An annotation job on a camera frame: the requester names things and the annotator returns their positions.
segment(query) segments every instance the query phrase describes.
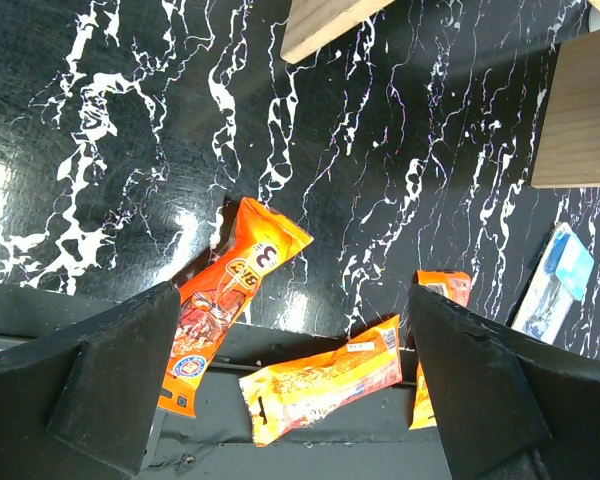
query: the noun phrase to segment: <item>snack wrapper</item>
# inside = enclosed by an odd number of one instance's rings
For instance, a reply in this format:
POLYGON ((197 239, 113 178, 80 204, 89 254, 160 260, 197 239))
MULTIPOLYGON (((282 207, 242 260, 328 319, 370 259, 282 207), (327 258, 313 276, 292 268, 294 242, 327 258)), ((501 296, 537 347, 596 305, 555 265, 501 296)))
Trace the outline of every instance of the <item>snack wrapper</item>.
POLYGON ((293 428, 318 422, 342 405, 402 381, 399 320, 396 315, 338 350, 241 378, 255 444, 264 447, 293 428))
POLYGON ((262 278, 313 240, 282 214, 245 198, 236 219, 235 245, 180 288, 180 323, 158 407, 195 417, 202 375, 262 278))
MULTIPOLYGON (((471 292, 471 277, 463 272, 425 272, 418 270, 418 284, 430 288, 436 293, 466 307, 471 292)), ((433 413, 429 389, 424 378, 422 364, 418 362, 416 370, 416 401, 413 407, 411 429, 435 427, 436 417, 433 413)))

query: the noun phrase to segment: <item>blue package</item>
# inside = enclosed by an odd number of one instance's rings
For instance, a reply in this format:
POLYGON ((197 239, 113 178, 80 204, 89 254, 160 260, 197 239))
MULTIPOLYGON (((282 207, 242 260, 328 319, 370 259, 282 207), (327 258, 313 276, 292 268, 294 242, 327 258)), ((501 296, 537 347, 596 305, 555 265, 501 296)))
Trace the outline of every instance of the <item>blue package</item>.
POLYGON ((556 277, 569 290, 573 298, 581 302, 593 271, 593 257, 580 239, 571 233, 556 267, 556 277))
POLYGON ((562 258, 562 254, 564 253, 564 249, 567 246, 567 242, 572 236, 573 231, 571 230, 571 228, 569 228, 567 224, 562 224, 554 230, 554 235, 552 236, 551 244, 546 247, 549 251, 549 258, 547 259, 544 271, 547 272, 548 275, 556 273, 558 263, 562 258))

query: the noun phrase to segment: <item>food illustration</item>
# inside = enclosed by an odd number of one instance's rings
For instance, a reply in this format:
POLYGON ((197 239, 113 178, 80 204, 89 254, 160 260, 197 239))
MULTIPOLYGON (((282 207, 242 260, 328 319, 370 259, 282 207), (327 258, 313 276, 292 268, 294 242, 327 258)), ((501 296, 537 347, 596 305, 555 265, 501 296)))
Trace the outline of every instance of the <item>food illustration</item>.
POLYGON ((180 307, 180 323, 176 330, 171 356, 182 355, 193 348, 203 348, 218 341, 231 326, 247 296, 226 289, 196 292, 180 307))

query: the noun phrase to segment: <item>orange packaging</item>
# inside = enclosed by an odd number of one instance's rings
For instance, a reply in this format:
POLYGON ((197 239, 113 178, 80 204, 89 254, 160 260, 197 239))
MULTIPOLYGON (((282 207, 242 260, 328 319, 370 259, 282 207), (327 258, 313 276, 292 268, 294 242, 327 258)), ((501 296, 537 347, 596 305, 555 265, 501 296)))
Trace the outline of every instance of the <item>orange packaging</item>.
POLYGON ((358 335, 333 352, 272 365, 240 379, 253 441, 264 447, 293 428, 402 381, 399 317, 358 335))
POLYGON ((180 288, 180 323, 158 407, 195 417, 202 375, 262 277, 313 240, 291 220, 252 198, 240 203, 235 245, 180 288))
MULTIPOLYGON (((463 272, 425 272, 418 270, 418 284, 430 288, 436 293, 466 307, 471 292, 471 277, 463 272)), ((429 389, 424 379, 422 364, 418 362, 416 371, 416 401, 413 407, 411 429, 435 427, 436 417, 429 398, 429 389)))

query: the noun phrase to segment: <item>number 3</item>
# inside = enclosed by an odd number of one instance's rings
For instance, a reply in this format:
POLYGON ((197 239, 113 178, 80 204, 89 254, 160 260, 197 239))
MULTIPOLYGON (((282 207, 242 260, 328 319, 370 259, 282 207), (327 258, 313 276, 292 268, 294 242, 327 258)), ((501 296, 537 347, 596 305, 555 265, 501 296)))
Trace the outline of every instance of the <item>number 3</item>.
POLYGON ((260 268, 265 268, 264 262, 272 261, 273 258, 271 258, 271 255, 275 255, 276 253, 278 253, 276 249, 269 245, 262 251, 262 255, 258 255, 256 257, 256 263, 260 268))

